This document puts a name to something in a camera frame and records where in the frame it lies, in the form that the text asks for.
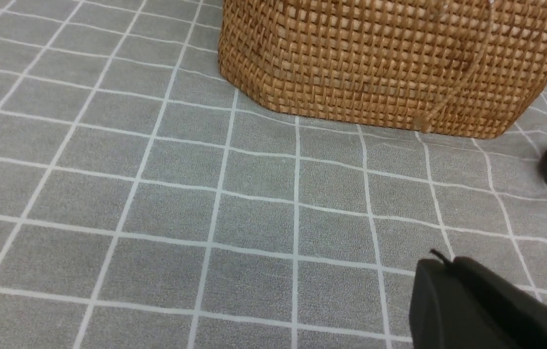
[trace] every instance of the gray mat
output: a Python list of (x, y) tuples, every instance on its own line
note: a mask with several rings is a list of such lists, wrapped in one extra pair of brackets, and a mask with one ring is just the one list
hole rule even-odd
[(0, 0), (0, 348), (408, 349), (429, 248), (547, 303), (547, 88), (493, 141), (269, 112), (222, 0)]

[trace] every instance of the wicker basket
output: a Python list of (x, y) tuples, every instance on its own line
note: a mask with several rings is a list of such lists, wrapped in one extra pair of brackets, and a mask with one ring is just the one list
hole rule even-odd
[(225, 0), (219, 66), (274, 111), (490, 139), (547, 83), (547, 0)]

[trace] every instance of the grid pattern mat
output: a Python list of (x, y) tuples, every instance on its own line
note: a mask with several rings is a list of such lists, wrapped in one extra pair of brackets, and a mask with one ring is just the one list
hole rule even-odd
[(273, 113), (221, 4), (0, 0), (0, 348), (409, 349), (431, 247), (547, 303), (547, 88), (492, 141)]

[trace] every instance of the woven rattan basket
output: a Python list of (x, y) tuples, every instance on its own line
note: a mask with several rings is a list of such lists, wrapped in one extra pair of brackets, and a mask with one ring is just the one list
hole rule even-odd
[(274, 111), (490, 139), (547, 83), (547, 0), (225, 0), (219, 66)]

